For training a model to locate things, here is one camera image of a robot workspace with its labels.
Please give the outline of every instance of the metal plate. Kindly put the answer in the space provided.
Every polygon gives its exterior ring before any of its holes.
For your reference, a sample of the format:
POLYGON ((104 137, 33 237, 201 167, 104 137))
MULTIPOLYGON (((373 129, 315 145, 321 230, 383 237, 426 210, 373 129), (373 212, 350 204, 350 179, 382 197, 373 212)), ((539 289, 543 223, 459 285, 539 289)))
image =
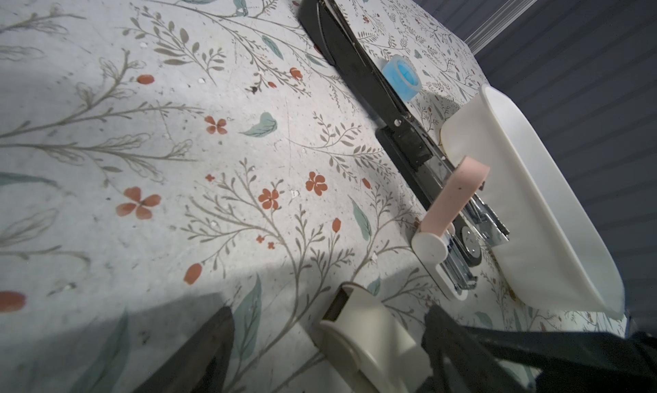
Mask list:
POLYGON ((465 245, 465 249, 473 258, 478 259, 481 257, 481 246, 477 240, 477 235, 469 227, 464 226, 461 228, 461 240, 465 245))

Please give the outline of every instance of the stapler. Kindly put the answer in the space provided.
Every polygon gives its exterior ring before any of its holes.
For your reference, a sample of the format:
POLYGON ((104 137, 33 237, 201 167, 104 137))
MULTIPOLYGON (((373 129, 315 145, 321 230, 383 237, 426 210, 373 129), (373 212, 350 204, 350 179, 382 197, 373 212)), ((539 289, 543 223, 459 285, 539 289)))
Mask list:
MULTIPOLYGON (((376 131, 376 138, 419 202, 429 209, 454 165, 375 66, 334 0, 301 0, 298 18, 324 59, 382 120, 384 126, 376 131)), ((419 257, 448 298, 464 300, 476 286, 477 277, 469 268, 481 263, 481 241, 492 248, 508 242, 508 234, 495 212, 474 194, 446 233, 446 259, 431 265, 419 257)))

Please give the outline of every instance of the floral tablecloth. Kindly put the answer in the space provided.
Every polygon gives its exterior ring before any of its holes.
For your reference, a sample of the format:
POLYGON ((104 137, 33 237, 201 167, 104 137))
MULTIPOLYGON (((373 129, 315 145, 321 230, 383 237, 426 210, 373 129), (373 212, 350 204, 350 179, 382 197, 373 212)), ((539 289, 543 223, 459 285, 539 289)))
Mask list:
MULTIPOLYGON (((488 254, 448 302, 409 249, 423 209, 296 20, 300 0, 0 0, 0 390, 125 392, 232 306, 225 391, 342 391, 307 330, 366 286, 411 334, 602 330, 525 306, 488 254)), ((486 81, 410 0, 337 0, 408 57, 426 129, 486 81)), ((522 381, 530 370, 508 365, 522 381)))

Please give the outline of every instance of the pink handle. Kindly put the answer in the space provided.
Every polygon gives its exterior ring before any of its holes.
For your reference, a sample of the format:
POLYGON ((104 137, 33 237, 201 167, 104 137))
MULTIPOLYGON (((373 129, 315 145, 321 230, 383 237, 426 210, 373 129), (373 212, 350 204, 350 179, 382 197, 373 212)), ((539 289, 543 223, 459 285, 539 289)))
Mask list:
POLYGON ((490 169, 475 159, 464 157, 426 212, 420 223, 420 231, 441 237, 472 195, 477 192, 490 169))

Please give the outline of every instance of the white trim strip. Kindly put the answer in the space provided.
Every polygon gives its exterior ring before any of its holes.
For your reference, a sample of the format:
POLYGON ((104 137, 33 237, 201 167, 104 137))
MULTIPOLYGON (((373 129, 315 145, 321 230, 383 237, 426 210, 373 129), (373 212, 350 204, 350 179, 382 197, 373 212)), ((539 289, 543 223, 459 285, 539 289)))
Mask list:
POLYGON ((473 54, 480 52, 486 44, 491 42, 500 32, 504 31, 516 18, 525 12, 538 0, 508 0, 491 17, 474 30, 465 43, 473 54))

